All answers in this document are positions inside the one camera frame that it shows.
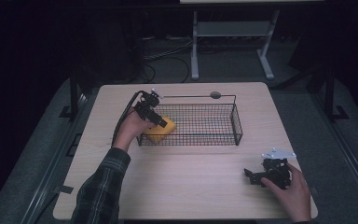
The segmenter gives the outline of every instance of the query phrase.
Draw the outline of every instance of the black tape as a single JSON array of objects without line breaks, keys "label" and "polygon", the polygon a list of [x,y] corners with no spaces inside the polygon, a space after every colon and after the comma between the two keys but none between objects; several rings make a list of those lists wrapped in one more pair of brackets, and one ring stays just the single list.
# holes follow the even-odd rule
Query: black tape
[{"label": "black tape", "polygon": [[57,187],[54,192],[55,193],[67,193],[67,194],[71,194],[72,191],[74,190],[74,188],[72,187],[68,187],[68,186],[60,186],[60,187]]}]

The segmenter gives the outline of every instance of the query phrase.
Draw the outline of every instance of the finger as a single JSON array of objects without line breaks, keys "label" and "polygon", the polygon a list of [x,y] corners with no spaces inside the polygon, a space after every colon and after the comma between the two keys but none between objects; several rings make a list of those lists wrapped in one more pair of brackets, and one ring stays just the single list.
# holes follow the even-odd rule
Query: finger
[{"label": "finger", "polygon": [[290,164],[289,162],[287,162],[287,166],[289,167],[290,172],[292,172],[292,182],[307,185],[301,171],[299,171],[294,165]]},{"label": "finger", "polygon": [[275,195],[279,195],[282,192],[282,189],[280,189],[272,181],[270,181],[269,179],[267,179],[265,177],[261,178],[261,182],[263,184],[265,184],[267,186],[267,188],[269,188],[272,191],[272,193],[274,193]]}]

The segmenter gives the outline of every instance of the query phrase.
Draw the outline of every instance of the metal stand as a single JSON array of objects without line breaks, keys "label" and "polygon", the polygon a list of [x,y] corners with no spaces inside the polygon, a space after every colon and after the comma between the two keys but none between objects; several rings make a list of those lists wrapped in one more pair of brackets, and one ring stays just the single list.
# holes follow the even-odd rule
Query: metal stand
[{"label": "metal stand", "polygon": [[197,58],[198,36],[264,36],[266,41],[263,47],[257,50],[257,56],[263,66],[266,78],[272,80],[274,75],[266,55],[279,12],[279,10],[275,10],[270,21],[198,21],[197,11],[194,11],[193,50],[191,52],[191,77],[193,80],[200,78]]},{"label": "metal stand", "polygon": [[69,86],[71,91],[71,106],[67,105],[65,106],[61,114],[59,115],[59,118],[70,118],[69,121],[73,121],[77,115],[78,111],[78,105],[77,105],[77,84],[76,84],[76,75],[75,71],[74,73],[69,77]]},{"label": "metal stand", "polygon": [[307,85],[307,90],[311,93],[316,93],[320,90],[322,85],[325,83],[325,94],[324,94],[324,112],[331,122],[335,122],[336,119],[348,119],[347,113],[342,106],[337,105],[336,109],[338,114],[333,112],[334,104],[334,74],[330,67],[327,67],[321,63],[316,64],[308,70],[301,72],[294,77],[287,79],[281,84],[273,87],[269,87],[270,90],[283,90],[286,87],[296,83],[303,77],[312,76],[310,82]]}]

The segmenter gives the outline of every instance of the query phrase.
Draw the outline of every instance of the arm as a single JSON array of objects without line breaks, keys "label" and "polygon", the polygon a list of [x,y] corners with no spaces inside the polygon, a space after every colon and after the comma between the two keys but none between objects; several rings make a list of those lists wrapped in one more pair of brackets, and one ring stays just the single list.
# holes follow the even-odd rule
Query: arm
[{"label": "arm", "polygon": [[292,164],[287,163],[287,165],[292,173],[292,183],[289,189],[280,189],[265,177],[261,181],[278,198],[293,222],[310,223],[310,190],[302,173]]},{"label": "arm", "polygon": [[128,114],[112,148],[79,190],[71,223],[117,223],[121,184],[131,160],[127,153],[130,143],[145,129],[154,126],[140,119],[133,110]]}]

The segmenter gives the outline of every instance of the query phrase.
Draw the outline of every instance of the yellow object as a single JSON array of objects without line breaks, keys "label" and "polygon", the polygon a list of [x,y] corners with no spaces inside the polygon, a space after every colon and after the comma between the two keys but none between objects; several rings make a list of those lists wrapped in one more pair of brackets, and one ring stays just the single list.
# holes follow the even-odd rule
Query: yellow object
[{"label": "yellow object", "polygon": [[165,128],[157,126],[155,128],[147,129],[144,131],[146,137],[155,144],[159,143],[167,136],[167,134],[176,129],[176,124],[173,123],[172,120],[170,120],[167,116],[162,116],[162,118],[167,122],[167,126],[165,126]]}]

